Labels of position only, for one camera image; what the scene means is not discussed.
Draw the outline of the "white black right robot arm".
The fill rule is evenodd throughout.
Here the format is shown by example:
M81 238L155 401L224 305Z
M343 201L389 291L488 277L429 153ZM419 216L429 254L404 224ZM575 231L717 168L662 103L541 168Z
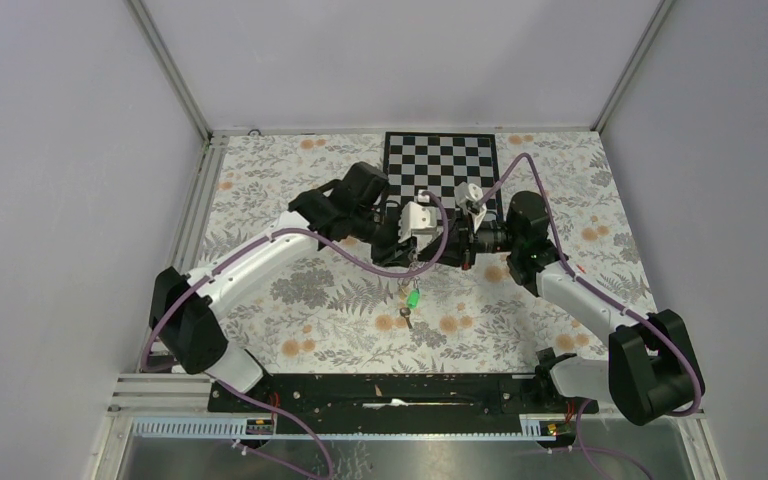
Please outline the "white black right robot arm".
M506 254L513 281L579 321L608 348L604 360L564 354L536 367L535 402L557 412L572 398L616 407L642 426L661 416L685 416L705 393L684 320L672 310L642 315L575 272L569 258L549 238L553 223L543 197L514 195L505 219L474 226L456 213L418 253L420 261L469 269L479 255Z

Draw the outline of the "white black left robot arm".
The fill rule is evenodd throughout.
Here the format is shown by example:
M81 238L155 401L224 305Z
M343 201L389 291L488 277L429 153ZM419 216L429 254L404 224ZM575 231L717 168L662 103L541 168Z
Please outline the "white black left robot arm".
M438 196L422 191L398 220L378 220L376 205L388 188L379 168L357 162L343 178L300 193L262 233L218 260L187 273L163 270L155 280L142 370L154 371L151 346L161 341L186 373L205 374L232 389L245 410L264 407L271 388L265 370L246 350L230 345L220 319L282 267L324 247L381 277L410 279L429 270L447 246L447 211ZM375 267L338 244L351 236L376 248L405 247L417 232L438 233L440 244L424 266L405 272Z

